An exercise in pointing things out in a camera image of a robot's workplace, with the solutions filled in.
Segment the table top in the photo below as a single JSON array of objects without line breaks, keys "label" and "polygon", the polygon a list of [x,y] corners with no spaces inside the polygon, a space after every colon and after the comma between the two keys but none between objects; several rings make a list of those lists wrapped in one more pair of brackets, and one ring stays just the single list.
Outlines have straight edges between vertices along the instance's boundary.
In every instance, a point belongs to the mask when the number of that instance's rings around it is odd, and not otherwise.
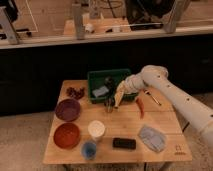
[{"label": "table top", "polygon": [[[86,80],[66,80],[63,82],[58,102],[69,98],[66,90],[85,87],[85,96],[79,100],[81,105],[80,117],[73,121],[80,131],[79,144],[72,149],[61,149],[55,145],[53,135],[58,126],[64,121],[53,116],[52,127],[48,137],[43,162],[45,164],[80,164],[80,163],[136,163],[136,162],[165,162],[190,161],[191,152],[181,131],[176,113],[170,102],[156,89],[148,87],[152,95],[162,104],[157,105],[143,91],[139,93],[144,104],[144,117],[140,118],[140,111],[135,101],[122,101],[118,109],[107,113],[103,104],[92,104],[88,98]],[[106,126],[104,137],[97,144],[96,157],[85,160],[81,155],[84,142],[91,140],[87,127],[93,120],[100,120]],[[166,135],[166,147],[160,153],[150,150],[138,137],[139,130],[146,124]],[[114,137],[134,138],[136,150],[114,149]]]},{"label": "table top", "polygon": [[[83,24],[92,24],[94,27],[94,34],[104,34],[113,26],[120,26],[122,33],[131,32],[127,19],[122,18],[104,18],[104,19],[89,19],[84,18]],[[67,20],[64,27],[64,35],[75,35],[74,20]]]}]

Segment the green plastic crate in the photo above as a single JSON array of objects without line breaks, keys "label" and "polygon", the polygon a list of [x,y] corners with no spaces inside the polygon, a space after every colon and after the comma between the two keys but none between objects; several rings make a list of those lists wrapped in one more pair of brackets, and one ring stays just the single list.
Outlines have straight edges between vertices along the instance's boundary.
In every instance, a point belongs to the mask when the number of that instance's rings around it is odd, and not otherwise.
[{"label": "green plastic crate", "polygon": [[[113,69],[113,70],[101,70],[101,71],[89,71],[87,74],[88,80],[88,96],[90,101],[94,103],[103,103],[106,100],[106,96],[95,97],[92,94],[92,91],[100,88],[104,85],[104,80],[106,77],[112,77],[115,81],[115,85],[124,80],[127,76],[131,75],[131,71],[129,69]],[[132,101],[134,100],[137,93],[133,94],[125,94],[123,100]]]}]

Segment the blue cup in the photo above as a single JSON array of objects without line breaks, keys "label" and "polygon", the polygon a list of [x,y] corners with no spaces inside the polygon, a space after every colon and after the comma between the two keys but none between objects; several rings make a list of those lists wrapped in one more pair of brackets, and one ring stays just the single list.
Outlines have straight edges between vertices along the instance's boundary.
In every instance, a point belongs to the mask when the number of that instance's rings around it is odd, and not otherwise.
[{"label": "blue cup", "polygon": [[92,141],[85,142],[81,148],[81,154],[87,160],[93,159],[96,154],[96,144]]}]

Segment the grey cloth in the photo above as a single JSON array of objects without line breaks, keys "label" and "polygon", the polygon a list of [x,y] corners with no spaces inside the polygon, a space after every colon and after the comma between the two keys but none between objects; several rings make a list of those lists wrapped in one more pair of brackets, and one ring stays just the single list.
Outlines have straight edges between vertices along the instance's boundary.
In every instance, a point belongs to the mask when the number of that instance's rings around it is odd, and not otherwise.
[{"label": "grey cloth", "polygon": [[138,136],[145,145],[155,152],[161,152],[165,148],[166,136],[154,128],[144,125]]},{"label": "grey cloth", "polygon": [[100,97],[100,96],[106,95],[108,92],[109,92],[109,89],[106,86],[101,86],[100,88],[93,90],[92,94],[95,97]]}]

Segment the grey floor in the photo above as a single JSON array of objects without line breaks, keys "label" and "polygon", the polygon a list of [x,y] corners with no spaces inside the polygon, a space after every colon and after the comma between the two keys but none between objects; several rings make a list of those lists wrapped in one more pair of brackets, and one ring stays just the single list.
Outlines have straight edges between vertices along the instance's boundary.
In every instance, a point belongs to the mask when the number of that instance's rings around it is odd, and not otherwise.
[{"label": "grey floor", "polygon": [[[213,93],[195,95],[213,108]],[[0,117],[0,171],[62,171],[60,165],[42,164],[54,112]],[[186,121],[177,112],[180,125]],[[191,149],[191,162],[173,163],[170,171],[213,171],[213,157],[196,131],[189,126],[185,137]],[[149,163],[148,171],[157,171],[160,164]],[[143,164],[73,165],[76,171],[142,171]]]}]

